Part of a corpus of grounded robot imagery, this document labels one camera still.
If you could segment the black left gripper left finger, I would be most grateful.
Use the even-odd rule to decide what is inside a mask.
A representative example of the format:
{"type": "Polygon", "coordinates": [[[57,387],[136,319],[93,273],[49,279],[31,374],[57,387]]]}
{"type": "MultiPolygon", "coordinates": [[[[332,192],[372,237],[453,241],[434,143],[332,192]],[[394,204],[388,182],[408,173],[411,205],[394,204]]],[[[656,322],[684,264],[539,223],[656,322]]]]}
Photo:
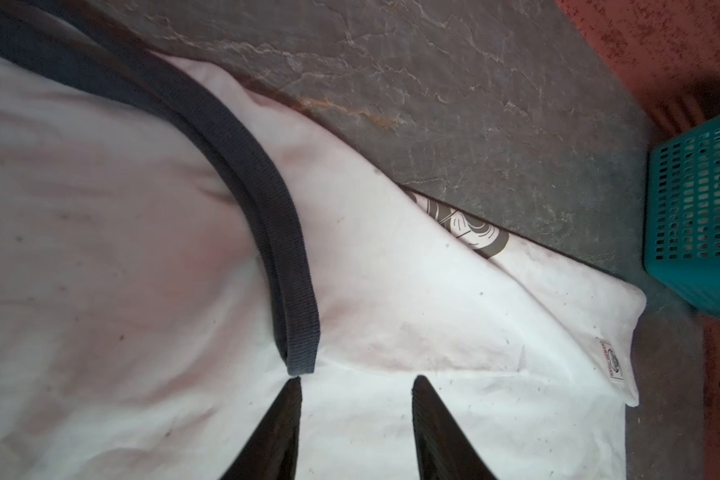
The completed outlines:
{"type": "Polygon", "coordinates": [[[293,480],[302,407],[301,379],[289,379],[221,480],[293,480]]]}

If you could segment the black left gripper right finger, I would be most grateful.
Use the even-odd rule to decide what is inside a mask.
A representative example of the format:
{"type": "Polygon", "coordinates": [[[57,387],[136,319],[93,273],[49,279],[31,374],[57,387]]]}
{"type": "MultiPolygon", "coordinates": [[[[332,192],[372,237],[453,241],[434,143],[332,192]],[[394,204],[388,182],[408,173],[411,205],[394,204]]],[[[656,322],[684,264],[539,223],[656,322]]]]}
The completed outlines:
{"type": "Polygon", "coordinates": [[[412,387],[412,421],[420,479],[497,479],[423,375],[412,387]]]}

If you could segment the white tank top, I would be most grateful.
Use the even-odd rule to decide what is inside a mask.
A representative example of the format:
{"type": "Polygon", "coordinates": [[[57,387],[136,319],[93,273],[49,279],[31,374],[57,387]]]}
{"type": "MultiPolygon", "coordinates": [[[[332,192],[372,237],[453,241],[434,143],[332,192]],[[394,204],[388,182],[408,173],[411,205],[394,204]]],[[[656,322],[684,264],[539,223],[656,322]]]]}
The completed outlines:
{"type": "Polygon", "coordinates": [[[400,186],[225,70],[0,1],[0,479],[420,479],[425,376],[497,479],[622,479],[635,286],[400,186]]]}

